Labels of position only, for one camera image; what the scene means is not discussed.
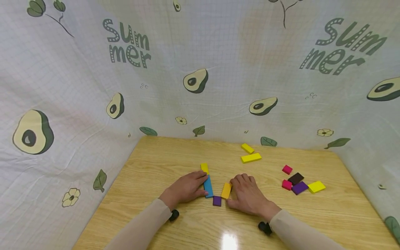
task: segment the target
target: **fabric backdrop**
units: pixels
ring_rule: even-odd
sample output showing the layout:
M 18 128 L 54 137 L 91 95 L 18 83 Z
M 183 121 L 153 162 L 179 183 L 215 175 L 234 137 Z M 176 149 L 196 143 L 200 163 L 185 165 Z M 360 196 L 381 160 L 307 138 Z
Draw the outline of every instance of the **fabric backdrop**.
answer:
M 72 248 L 145 135 L 332 150 L 400 239 L 399 17 L 397 0 L 3 0 L 1 249 Z

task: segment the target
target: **wooden table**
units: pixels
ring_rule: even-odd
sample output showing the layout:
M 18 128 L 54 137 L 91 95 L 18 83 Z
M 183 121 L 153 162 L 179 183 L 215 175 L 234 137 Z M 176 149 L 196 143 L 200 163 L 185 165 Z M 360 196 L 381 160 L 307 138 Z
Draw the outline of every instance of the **wooden table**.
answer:
M 240 144 L 143 137 L 122 168 L 73 249 L 103 249 L 135 215 L 180 176 L 208 163 L 215 195 L 236 174 L 253 175 L 266 197 L 281 208 L 328 235 L 346 249 L 396 249 L 384 226 L 338 156 L 329 151 L 308 151 L 251 145 L 262 160 L 243 164 Z M 296 196 L 281 188 L 287 164 L 306 183 L 317 180 L 326 189 Z M 199 198 L 177 208 L 179 218 L 155 235 L 149 249 L 286 249 L 273 234 L 258 230 L 260 219 Z

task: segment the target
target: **pink block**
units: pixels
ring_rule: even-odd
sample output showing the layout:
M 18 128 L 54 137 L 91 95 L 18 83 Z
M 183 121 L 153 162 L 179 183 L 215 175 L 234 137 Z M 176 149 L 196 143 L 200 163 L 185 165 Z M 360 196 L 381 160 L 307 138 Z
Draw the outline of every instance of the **pink block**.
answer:
M 293 168 L 289 167 L 288 165 L 285 165 L 282 169 L 283 172 L 290 174 L 292 172 Z
M 282 187 L 287 190 L 292 190 L 292 183 L 288 180 L 283 180 Z

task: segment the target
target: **forearm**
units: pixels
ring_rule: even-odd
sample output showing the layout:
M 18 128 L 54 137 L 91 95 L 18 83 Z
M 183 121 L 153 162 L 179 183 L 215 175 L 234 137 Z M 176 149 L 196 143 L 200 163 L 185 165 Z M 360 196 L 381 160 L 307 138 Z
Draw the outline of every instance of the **forearm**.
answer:
M 290 250 L 344 250 L 341 245 L 285 210 L 271 219 L 270 226 Z
M 171 211 L 160 199 L 154 200 L 133 218 L 104 250 L 146 250 L 154 234 L 170 218 Z

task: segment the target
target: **hand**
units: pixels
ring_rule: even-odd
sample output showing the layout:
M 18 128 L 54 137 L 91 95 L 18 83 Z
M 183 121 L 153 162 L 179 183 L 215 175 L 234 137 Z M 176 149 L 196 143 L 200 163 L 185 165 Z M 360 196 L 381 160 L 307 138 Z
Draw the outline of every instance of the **hand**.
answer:
M 188 202 L 200 196 L 208 195 L 203 189 L 199 189 L 206 179 L 207 173 L 202 170 L 192 172 L 180 177 L 159 197 L 172 211 L 179 203 Z
M 238 174 L 230 180 L 237 200 L 226 200 L 228 207 L 264 218 L 267 222 L 282 210 L 262 194 L 253 176 Z

